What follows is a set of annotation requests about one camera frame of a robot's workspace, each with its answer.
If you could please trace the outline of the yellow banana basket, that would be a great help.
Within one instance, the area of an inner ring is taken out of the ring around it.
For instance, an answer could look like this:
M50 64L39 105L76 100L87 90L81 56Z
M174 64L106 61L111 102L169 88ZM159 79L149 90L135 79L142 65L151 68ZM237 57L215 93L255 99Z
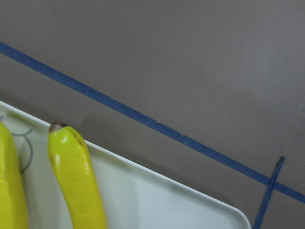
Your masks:
M72 127L52 123L48 157L75 229L106 229L107 219L83 137Z
M0 227L28 229L29 220L12 134L0 124Z

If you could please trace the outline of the yellow banana basket front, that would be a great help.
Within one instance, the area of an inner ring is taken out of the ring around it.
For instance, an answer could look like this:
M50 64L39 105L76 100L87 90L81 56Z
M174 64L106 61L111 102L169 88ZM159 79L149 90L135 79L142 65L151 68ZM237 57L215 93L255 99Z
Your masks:
M0 124L0 227L28 229L29 220L12 134Z

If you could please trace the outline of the white bear plate tray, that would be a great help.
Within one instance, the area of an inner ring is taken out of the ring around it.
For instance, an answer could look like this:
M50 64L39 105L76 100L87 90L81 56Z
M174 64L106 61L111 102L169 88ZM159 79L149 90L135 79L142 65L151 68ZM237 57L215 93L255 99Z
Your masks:
M29 227L70 229L47 155L49 124L6 103L0 119L18 150ZM122 156L87 144L111 229L248 229L238 209Z

